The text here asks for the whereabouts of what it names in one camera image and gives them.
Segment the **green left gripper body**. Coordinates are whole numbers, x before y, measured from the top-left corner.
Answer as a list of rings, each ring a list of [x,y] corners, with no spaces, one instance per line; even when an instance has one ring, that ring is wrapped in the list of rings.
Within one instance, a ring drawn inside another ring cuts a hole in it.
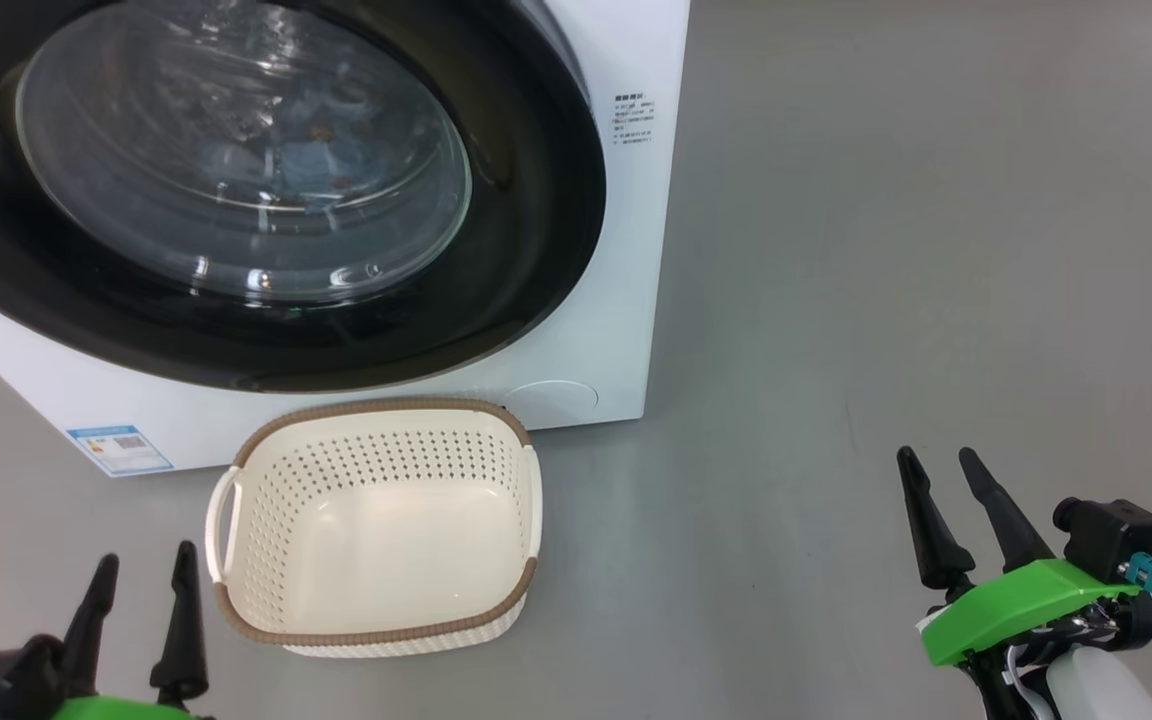
[[[187,720],[211,719],[189,711],[183,702],[132,700],[115,694],[92,694],[61,703],[51,719],[56,720]]]

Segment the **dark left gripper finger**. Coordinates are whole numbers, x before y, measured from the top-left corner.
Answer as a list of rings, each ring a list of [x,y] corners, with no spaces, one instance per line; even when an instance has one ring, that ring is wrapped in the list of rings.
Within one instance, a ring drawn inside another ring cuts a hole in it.
[[[180,541],[172,570],[174,602],[160,660],[150,685],[157,705],[185,705],[210,689],[202,616],[200,570],[194,541]]]
[[[65,632],[65,655],[60,674],[65,680],[65,697],[96,696],[103,646],[103,626],[113,611],[120,561],[115,553],[106,553],[96,566],[88,591]]]

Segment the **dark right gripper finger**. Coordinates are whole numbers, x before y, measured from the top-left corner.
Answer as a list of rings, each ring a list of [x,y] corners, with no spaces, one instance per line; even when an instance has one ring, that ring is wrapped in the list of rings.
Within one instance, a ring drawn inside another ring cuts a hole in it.
[[[984,465],[978,452],[970,447],[960,448],[957,460],[975,501],[986,510],[998,547],[1005,556],[1002,573],[1016,571],[1034,561],[1055,559],[1055,553],[1043,541],[1041,535],[1011,500],[1010,493]]]
[[[932,591],[968,592],[973,588],[969,574],[977,564],[937,509],[931,479],[914,447],[902,446],[897,450],[897,465],[922,584]]]

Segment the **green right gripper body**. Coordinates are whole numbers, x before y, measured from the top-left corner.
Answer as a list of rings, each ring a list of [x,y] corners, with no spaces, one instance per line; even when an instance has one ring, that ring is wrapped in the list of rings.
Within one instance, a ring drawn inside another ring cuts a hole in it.
[[[1066,560],[1038,560],[969,589],[924,619],[919,632],[931,665],[952,666],[1093,602],[1139,593],[1138,585],[1094,579]]]

